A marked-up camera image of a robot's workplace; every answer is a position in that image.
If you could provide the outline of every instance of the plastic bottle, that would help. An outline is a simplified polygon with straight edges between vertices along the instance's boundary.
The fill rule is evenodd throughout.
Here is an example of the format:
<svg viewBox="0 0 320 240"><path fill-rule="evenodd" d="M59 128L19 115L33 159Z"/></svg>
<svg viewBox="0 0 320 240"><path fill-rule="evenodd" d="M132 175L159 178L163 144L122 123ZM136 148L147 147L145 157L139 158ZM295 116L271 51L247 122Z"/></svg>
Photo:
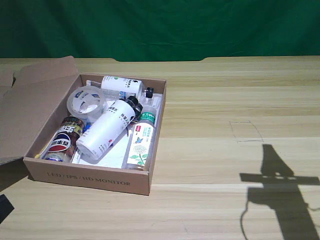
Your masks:
<svg viewBox="0 0 320 240"><path fill-rule="evenodd" d="M83 154L99 160L128 124L140 115L138 104L133 96L116 100L76 141L76 146Z"/></svg>
<svg viewBox="0 0 320 240"><path fill-rule="evenodd" d="M142 81L118 76L104 76L101 89L109 100L127 99L134 96L139 99L146 90Z"/></svg>
<svg viewBox="0 0 320 240"><path fill-rule="evenodd" d="M140 121L133 127L122 168L148 169L150 153L154 143L156 115L157 110L154 107L148 105L143 107Z"/></svg>

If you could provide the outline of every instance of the tape roll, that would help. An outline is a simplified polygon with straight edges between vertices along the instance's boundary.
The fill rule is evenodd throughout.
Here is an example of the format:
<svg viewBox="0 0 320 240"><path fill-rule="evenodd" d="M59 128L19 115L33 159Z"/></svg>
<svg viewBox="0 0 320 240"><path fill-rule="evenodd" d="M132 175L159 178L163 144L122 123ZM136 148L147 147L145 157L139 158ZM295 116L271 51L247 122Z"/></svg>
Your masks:
<svg viewBox="0 0 320 240"><path fill-rule="evenodd" d="M86 123L94 123L108 107L102 90L95 86L83 86L69 96L66 106L72 116Z"/></svg>

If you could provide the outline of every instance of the green wall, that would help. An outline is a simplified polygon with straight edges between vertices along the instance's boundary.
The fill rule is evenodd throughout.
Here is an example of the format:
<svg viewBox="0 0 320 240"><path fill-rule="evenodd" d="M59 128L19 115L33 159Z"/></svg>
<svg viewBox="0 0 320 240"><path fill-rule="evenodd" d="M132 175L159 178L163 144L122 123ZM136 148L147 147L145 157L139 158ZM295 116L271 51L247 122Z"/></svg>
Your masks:
<svg viewBox="0 0 320 240"><path fill-rule="evenodd" d="M1 0L0 58L320 55L320 0Z"/></svg>

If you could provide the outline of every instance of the box lid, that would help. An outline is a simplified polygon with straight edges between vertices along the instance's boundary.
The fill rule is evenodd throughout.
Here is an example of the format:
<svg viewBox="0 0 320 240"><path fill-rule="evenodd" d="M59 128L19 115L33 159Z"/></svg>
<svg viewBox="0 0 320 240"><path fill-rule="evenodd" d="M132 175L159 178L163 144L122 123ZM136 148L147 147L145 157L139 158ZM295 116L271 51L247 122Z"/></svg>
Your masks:
<svg viewBox="0 0 320 240"><path fill-rule="evenodd" d="M72 56L26 66L15 74L13 87L0 104L0 163L26 156L41 141L39 134L78 77Z"/></svg>

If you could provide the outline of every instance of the butterfly graphic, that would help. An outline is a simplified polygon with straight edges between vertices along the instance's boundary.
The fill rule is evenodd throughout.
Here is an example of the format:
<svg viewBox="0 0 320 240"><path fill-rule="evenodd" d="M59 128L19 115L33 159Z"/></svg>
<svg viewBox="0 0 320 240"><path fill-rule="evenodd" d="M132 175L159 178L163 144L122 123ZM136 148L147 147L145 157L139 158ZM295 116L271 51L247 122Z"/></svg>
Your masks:
<svg viewBox="0 0 320 240"><path fill-rule="evenodd" d="M138 139L135 141L135 144L140 144L142 142L143 138L138 137Z"/></svg>

